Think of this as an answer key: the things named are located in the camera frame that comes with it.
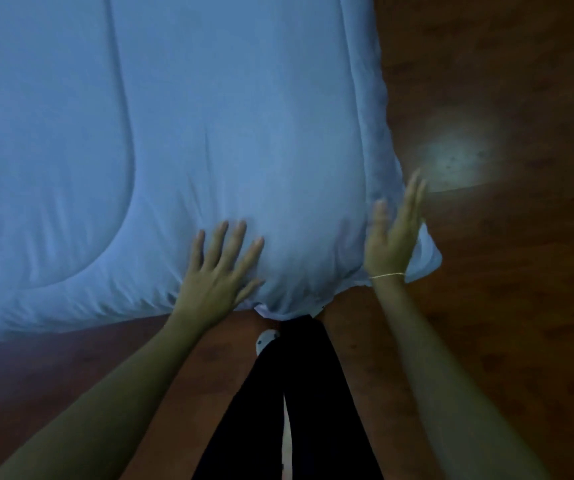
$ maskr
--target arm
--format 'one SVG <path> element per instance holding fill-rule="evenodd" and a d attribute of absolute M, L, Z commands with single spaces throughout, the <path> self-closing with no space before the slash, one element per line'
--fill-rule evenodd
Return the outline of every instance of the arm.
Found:
<path fill-rule="evenodd" d="M 412 177 L 394 225 L 378 202 L 365 243 L 372 280 L 418 404 L 423 427 L 450 479 L 545 480 L 540 460 L 451 355 L 411 297 L 402 275 L 422 224 L 425 182 Z"/>
<path fill-rule="evenodd" d="M 198 234 L 176 306 L 163 329 L 4 462 L 0 480 L 120 477 L 198 340 L 262 284 L 254 279 L 240 290 L 260 256 L 262 239 L 231 271 L 245 230 L 245 224 L 239 224 L 221 258 L 227 223 L 220 225 L 204 263 L 204 233 Z"/>

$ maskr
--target person's right hand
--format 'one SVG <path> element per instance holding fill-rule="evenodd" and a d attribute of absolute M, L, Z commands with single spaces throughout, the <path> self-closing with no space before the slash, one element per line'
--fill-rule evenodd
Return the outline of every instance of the person's right hand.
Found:
<path fill-rule="evenodd" d="M 374 204 L 371 229 L 365 241 L 364 258 L 364 268 L 370 277 L 406 272 L 423 223 L 420 208 L 426 188 L 427 182 L 420 178 L 420 170 L 416 170 L 409 181 L 403 205 L 391 229 L 387 203 L 379 200 Z M 404 275 L 396 277 L 402 281 Z"/>

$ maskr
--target thin bracelet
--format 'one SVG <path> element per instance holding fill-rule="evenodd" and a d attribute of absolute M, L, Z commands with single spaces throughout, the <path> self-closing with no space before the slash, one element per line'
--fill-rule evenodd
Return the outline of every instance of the thin bracelet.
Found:
<path fill-rule="evenodd" d="M 395 274 L 405 275 L 404 273 L 388 273 L 388 274 L 379 274 L 378 276 L 370 276 L 369 279 L 375 280 L 376 278 L 383 278 L 385 276 L 394 276 Z"/>

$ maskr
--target brown floor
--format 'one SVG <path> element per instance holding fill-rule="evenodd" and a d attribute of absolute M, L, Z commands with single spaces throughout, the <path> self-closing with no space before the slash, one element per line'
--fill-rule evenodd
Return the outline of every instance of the brown floor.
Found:
<path fill-rule="evenodd" d="M 443 267 L 411 290 L 555 477 L 574 479 L 574 0 L 376 0 L 389 121 Z M 368 289 L 325 312 L 387 478 L 435 479 Z M 0 345 L 0 462 L 160 320 Z M 125 479 L 189 478 L 266 326 L 230 318 L 198 346 Z"/>

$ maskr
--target black pants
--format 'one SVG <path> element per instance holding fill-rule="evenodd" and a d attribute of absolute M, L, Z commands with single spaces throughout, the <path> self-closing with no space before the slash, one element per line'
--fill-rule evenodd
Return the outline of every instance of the black pants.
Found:
<path fill-rule="evenodd" d="M 294 479 L 383 478 L 327 331 L 310 316 L 284 322 L 261 352 L 193 478 L 280 479 L 283 395 Z"/>

